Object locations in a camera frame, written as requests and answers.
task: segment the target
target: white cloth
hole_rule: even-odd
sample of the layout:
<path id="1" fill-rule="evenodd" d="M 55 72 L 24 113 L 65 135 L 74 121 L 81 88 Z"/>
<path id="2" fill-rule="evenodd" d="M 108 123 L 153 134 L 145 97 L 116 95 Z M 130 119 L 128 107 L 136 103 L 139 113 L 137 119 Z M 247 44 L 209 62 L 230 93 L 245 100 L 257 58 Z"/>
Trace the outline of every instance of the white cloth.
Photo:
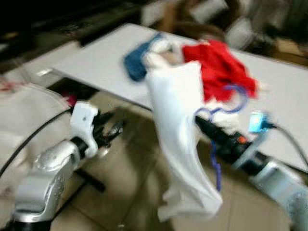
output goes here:
<path id="1" fill-rule="evenodd" d="M 67 108 L 60 95 L 31 84 L 21 87 L 16 93 L 0 94 L 0 166 L 33 131 Z M 69 118 L 70 115 L 63 115 L 38 133 L 1 177 L 0 208 L 7 209 L 0 213 L 0 226 L 10 215 L 15 190 L 31 170 L 36 156 L 70 137 Z"/>
<path id="2" fill-rule="evenodd" d="M 160 146 L 173 177 L 163 195 L 167 206 L 158 210 L 161 221 L 177 215 L 211 218 L 222 204 L 196 150 L 194 113 L 204 106 L 200 68 L 198 62 L 190 62 L 152 69 L 146 76 Z"/>

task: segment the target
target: blue cable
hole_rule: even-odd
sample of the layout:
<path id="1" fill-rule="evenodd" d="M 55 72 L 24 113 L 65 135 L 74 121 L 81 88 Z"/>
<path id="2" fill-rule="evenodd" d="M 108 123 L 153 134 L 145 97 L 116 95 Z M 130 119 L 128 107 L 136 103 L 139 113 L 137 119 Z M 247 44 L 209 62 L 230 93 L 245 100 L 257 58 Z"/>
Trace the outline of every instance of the blue cable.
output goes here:
<path id="1" fill-rule="evenodd" d="M 202 107 L 195 112 L 195 116 L 200 111 L 206 111 L 207 113 L 210 114 L 209 121 L 212 122 L 214 114 L 219 112 L 219 111 L 222 111 L 222 112 L 227 113 L 227 114 L 233 114 L 233 113 L 237 113 L 237 112 L 241 111 L 247 105 L 248 95 L 247 95 L 246 90 L 243 87 L 238 86 L 238 85 L 227 85 L 227 86 L 225 86 L 225 89 L 226 90 L 236 90 L 242 96 L 242 101 L 241 101 L 241 103 L 238 107 L 236 107 L 232 110 L 226 110 L 222 107 L 218 107 L 218 108 L 215 108 L 213 110 L 209 110 L 205 107 Z M 211 150 L 211 153 L 210 153 L 210 157 L 211 157 L 212 166 L 216 171 L 216 188 L 220 192 L 220 190 L 221 190 L 221 167 L 220 167 L 220 164 L 217 163 L 217 160 L 216 160 L 216 155 L 215 155 L 216 154 L 216 144 L 215 144 L 215 142 L 211 141 L 211 145 L 212 145 L 212 150 Z"/>

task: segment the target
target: black cable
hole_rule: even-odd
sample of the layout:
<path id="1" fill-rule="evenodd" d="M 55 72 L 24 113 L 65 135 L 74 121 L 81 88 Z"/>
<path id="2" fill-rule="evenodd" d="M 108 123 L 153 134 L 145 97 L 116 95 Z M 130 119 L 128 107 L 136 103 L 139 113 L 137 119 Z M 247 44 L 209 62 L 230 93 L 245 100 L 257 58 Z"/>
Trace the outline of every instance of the black cable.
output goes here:
<path id="1" fill-rule="evenodd" d="M 284 129 L 284 128 L 280 127 L 279 125 L 276 125 L 276 124 L 272 125 L 272 128 L 275 128 L 278 131 L 282 132 L 289 139 L 289 141 L 293 144 L 293 146 L 295 147 L 295 149 L 300 154 L 300 156 L 302 157 L 303 161 L 306 163 L 306 165 L 308 167 L 307 156 L 305 155 L 303 149 L 299 146 L 299 144 L 296 141 L 296 139 L 292 136 L 292 134 L 290 132 L 288 132 L 286 129 Z"/>
<path id="2" fill-rule="evenodd" d="M 0 178 L 4 174 L 5 170 L 9 167 L 9 165 L 13 162 L 13 160 L 17 157 L 17 155 L 20 153 L 20 151 L 32 140 L 33 137 L 35 137 L 41 130 L 43 130 L 48 124 L 52 123 L 55 121 L 57 118 L 62 116 L 63 114 L 70 112 L 72 109 L 67 109 L 57 115 L 55 115 L 53 118 L 48 120 L 46 123 L 41 125 L 38 129 L 36 129 L 12 154 L 12 156 L 8 159 L 8 161 L 4 164 L 4 166 L 0 170 Z"/>

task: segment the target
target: tabletop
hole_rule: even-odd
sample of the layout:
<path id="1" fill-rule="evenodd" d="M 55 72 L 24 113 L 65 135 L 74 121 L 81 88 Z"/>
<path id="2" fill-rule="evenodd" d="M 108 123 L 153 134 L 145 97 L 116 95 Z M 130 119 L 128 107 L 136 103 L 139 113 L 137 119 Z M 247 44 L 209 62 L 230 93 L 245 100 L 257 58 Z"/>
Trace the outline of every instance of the tabletop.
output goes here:
<path id="1" fill-rule="evenodd" d="M 54 65 L 53 69 L 62 76 L 151 109 L 145 82 L 135 82 L 128 77 L 123 58 L 156 32 L 134 24 L 122 25 Z M 169 33 L 164 35 L 185 44 L 196 42 Z M 308 69 L 242 51 L 231 52 L 247 66 L 255 79 L 269 88 L 266 92 L 260 92 L 257 99 L 250 99 L 248 106 L 239 113 L 239 131 L 253 137 L 247 132 L 251 112 L 267 111 L 273 121 L 288 129 L 302 148 L 308 150 Z M 278 131 L 270 131 L 260 151 L 290 166 L 308 171 L 294 147 Z"/>

